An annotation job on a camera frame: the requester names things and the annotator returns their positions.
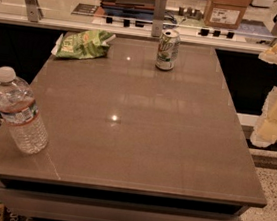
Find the clear plastic water bottle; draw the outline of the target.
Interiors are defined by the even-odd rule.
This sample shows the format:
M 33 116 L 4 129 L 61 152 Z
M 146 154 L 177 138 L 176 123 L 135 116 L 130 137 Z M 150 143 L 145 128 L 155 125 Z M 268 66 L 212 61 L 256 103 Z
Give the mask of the clear plastic water bottle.
M 48 144 L 31 86 L 10 66 L 0 67 L 0 115 L 16 146 L 24 154 L 36 154 Z

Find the green jalapeno chip bag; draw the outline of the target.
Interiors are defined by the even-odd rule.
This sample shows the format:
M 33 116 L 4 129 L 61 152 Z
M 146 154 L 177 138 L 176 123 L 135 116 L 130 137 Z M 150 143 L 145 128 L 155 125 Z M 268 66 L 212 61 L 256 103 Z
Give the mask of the green jalapeno chip bag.
M 62 34 L 55 42 L 51 54 L 68 59 L 94 59 L 105 57 L 109 42 L 116 38 L 114 33 L 102 30 L 89 30 L 76 34 Z

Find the yellow printed bag under table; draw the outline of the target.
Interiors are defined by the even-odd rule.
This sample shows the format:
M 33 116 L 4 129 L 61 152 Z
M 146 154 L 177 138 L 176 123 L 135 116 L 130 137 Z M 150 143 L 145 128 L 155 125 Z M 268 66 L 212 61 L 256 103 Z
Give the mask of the yellow printed bag under table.
M 0 221 L 26 221 L 26 218 L 12 213 L 5 205 L 0 203 Z

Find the brown cardboard box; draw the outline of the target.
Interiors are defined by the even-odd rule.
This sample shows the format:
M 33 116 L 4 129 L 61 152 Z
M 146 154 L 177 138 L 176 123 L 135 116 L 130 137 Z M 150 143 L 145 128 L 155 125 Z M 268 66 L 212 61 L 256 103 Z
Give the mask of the brown cardboard box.
M 209 27 L 236 30 L 250 3 L 251 0 L 207 0 L 204 23 Z

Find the green white soda can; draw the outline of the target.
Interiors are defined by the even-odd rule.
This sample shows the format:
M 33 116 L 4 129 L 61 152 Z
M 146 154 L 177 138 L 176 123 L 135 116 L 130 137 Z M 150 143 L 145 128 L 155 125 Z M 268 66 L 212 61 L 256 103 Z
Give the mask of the green white soda can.
M 157 68 L 169 71 L 174 67 L 180 46 L 180 35 L 174 29 L 165 29 L 159 38 L 158 54 L 155 65 Z

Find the grey table drawer front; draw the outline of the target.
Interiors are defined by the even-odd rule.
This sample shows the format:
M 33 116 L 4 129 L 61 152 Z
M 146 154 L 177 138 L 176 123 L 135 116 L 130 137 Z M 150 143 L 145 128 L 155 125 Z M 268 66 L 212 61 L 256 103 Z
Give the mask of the grey table drawer front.
M 58 221 L 242 221 L 238 216 L 0 187 L 0 201 L 18 215 Z

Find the middle metal glass bracket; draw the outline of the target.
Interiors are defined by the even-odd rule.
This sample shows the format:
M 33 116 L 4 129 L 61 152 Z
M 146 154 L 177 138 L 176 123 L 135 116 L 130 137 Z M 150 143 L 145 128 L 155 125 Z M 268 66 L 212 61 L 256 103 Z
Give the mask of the middle metal glass bracket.
M 161 36 L 161 31 L 163 30 L 165 6 L 167 6 L 167 0 L 155 0 L 151 29 L 152 37 Z

